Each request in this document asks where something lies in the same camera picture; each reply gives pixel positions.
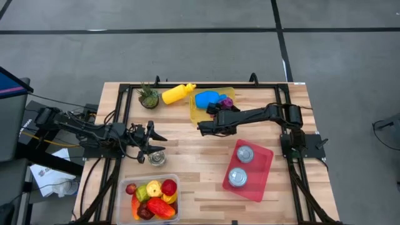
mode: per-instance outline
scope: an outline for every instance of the yellow mustard bottle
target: yellow mustard bottle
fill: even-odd
[[[194,88],[196,88],[195,84],[180,84],[168,91],[165,91],[161,94],[162,100],[165,104],[174,103],[182,98],[185,98],[189,93],[191,93]]]

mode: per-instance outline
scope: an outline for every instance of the monitor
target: monitor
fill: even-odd
[[[33,93],[33,88],[0,66],[0,99]]]

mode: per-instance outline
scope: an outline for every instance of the can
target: can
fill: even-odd
[[[250,146],[239,147],[236,155],[242,163],[250,163],[254,159],[254,151]]]
[[[229,183],[233,187],[235,188],[242,187],[246,184],[247,181],[248,181],[248,175],[243,169],[235,167],[231,169],[231,171],[229,172]]]
[[[149,154],[149,162],[153,166],[159,167],[159,166],[164,165],[166,162],[166,159],[167,158],[164,154],[164,151],[158,151],[158,152]]]

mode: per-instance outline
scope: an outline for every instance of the pink tray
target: pink tray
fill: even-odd
[[[250,146],[254,151],[254,159],[247,164],[242,163],[236,156],[238,148],[244,145]],[[265,147],[252,144],[245,140],[237,140],[235,150],[232,154],[231,163],[229,163],[224,182],[222,183],[223,188],[258,203],[261,202],[261,200],[263,200],[264,190],[267,184],[267,178],[273,157],[274,152]],[[247,173],[247,183],[243,187],[233,187],[230,185],[228,175],[230,170],[233,168],[242,168]]]

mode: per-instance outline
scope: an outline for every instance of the wooden table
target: wooden table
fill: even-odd
[[[96,118],[97,123],[102,123],[104,117],[115,108],[119,84],[119,82],[104,84]],[[289,83],[288,85],[293,104],[311,107],[305,84]],[[235,105],[242,110],[261,108],[267,103],[276,101],[272,89],[235,89],[235,92]],[[125,99],[124,96],[121,109],[125,107]],[[119,121],[122,121],[122,115],[123,110],[119,115]],[[302,109],[302,116],[304,132],[317,131],[313,111]],[[279,142],[281,127],[276,123],[265,121],[240,125],[237,127],[236,135],[224,138],[202,137],[189,119],[188,97],[169,106],[160,105],[156,109],[148,110],[140,105],[138,94],[135,92],[132,97],[128,124],[146,124],[149,120],[154,121],[156,132],[168,139],[168,142],[152,141],[153,145],[166,147],[167,163],[163,167],[154,167],[147,161],[144,164],[138,164],[135,160],[125,158],[122,160],[119,180],[136,176],[176,174],[181,181],[180,223],[231,224],[232,220],[237,220],[239,224],[297,223],[288,167],[282,156]],[[222,181],[238,139],[245,139],[274,151],[262,202],[249,201],[222,188]],[[137,153],[137,150],[131,147],[127,151],[133,156]],[[328,215],[338,220],[339,216],[325,166],[316,159],[304,161],[312,195]],[[85,182],[94,162],[95,159],[86,161],[81,184]],[[104,159],[99,162],[89,178],[84,194],[83,211],[98,194],[103,166]],[[83,185],[80,185],[74,207],[74,213],[78,217],[82,188]],[[108,199],[109,194],[104,198],[101,219],[106,217]],[[301,201],[304,219],[308,219],[302,194]],[[114,224],[116,214],[115,207],[112,219]]]

